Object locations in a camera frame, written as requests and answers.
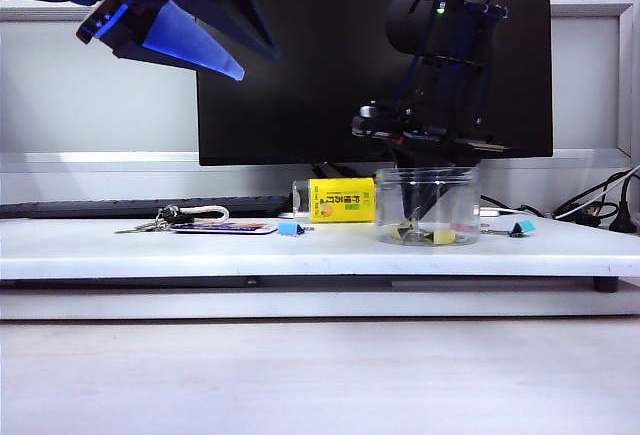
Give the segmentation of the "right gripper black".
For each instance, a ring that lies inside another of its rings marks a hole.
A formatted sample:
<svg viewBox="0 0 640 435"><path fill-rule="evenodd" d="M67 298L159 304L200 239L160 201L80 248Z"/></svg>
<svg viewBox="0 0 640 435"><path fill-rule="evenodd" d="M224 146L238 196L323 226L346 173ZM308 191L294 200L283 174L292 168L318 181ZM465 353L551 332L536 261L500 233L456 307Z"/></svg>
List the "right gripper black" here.
<svg viewBox="0 0 640 435"><path fill-rule="evenodd" d="M475 164L511 151L490 135L431 126L414 107L395 107L387 100L362 106L352 118L351 130L356 137L381 141L390 152L408 220L472 217L476 208ZM418 164L445 165L423 170Z"/></svg>

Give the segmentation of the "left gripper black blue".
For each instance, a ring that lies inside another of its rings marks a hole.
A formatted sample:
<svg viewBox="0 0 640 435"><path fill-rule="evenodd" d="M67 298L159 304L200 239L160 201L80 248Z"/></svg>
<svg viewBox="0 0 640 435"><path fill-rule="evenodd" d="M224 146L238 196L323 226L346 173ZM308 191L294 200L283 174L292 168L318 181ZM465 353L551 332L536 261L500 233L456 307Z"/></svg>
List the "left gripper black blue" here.
<svg viewBox="0 0 640 435"><path fill-rule="evenodd" d="M243 67L189 14L256 53L278 56L254 0L177 0L189 14L170 0L99 1L76 36L85 44L101 41L118 58L163 54L242 80Z"/></svg>

